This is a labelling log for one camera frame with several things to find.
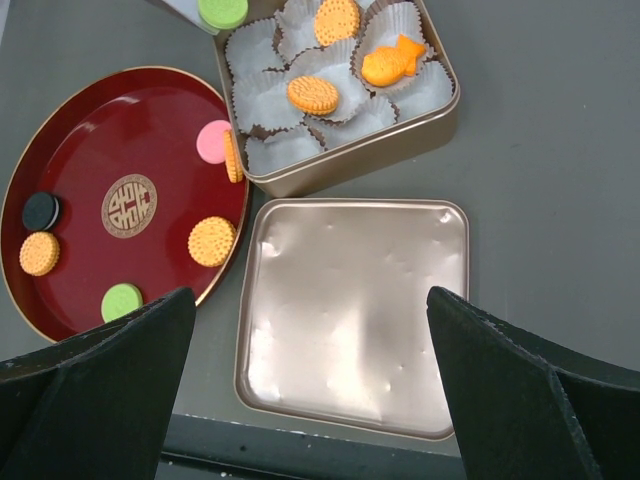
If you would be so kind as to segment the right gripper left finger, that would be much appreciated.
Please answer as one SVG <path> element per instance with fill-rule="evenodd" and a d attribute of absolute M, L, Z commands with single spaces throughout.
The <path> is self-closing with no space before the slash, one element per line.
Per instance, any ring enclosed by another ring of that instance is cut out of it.
<path fill-rule="evenodd" d="M 194 323 L 181 287 L 2 361 L 2 478 L 154 478 Z"/>

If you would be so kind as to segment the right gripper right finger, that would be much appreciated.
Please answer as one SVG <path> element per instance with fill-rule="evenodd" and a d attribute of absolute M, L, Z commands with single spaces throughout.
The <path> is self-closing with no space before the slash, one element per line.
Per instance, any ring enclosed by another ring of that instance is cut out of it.
<path fill-rule="evenodd" d="M 636 479 L 639 374 L 433 287 L 432 343 L 470 479 Z"/>

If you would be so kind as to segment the orange fish-shaped cookie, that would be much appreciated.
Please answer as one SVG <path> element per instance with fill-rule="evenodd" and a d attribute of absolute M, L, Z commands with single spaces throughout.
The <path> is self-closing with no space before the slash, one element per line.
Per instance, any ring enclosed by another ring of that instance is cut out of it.
<path fill-rule="evenodd" d="M 364 56 L 361 75 L 374 87 L 388 87 L 416 74 L 418 60 L 427 53 L 425 44 L 399 35 L 395 46 L 380 46 Z"/>

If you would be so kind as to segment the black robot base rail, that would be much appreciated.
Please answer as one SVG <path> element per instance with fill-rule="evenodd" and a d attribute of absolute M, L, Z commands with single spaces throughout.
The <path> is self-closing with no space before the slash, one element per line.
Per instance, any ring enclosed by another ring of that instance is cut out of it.
<path fill-rule="evenodd" d="M 174 414 L 158 479 L 464 479 L 460 458 Z"/>

